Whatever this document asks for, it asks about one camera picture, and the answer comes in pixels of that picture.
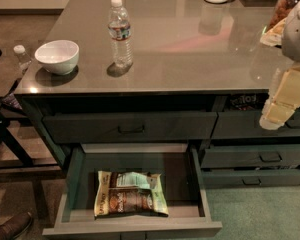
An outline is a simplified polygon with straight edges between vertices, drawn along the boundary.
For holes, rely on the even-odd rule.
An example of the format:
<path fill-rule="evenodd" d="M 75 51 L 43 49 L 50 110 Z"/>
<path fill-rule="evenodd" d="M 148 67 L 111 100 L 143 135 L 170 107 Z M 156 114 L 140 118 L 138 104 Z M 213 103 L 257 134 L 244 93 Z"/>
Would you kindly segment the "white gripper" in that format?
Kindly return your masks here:
<path fill-rule="evenodd" d="M 273 100 L 276 104 L 265 103 L 259 120 L 259 125 L 266 130 L 278 130 L 294 114 L 293 109 L 300 107 L 300 63 L 283 74 Z"/>

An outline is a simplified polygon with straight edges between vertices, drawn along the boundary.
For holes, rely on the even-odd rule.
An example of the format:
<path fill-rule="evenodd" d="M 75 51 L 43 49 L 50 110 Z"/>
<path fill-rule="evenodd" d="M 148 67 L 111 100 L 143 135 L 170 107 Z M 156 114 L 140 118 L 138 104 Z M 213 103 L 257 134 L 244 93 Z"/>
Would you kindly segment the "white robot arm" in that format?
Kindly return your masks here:
<path fill-rule="evenodd" d="M 294 64 L 278 69 L 273 75 L 259 125 L 266 130 L 277 130 L 300 107 L 300 1 L 288 14 L 281 38 L 282 54 Z"/>

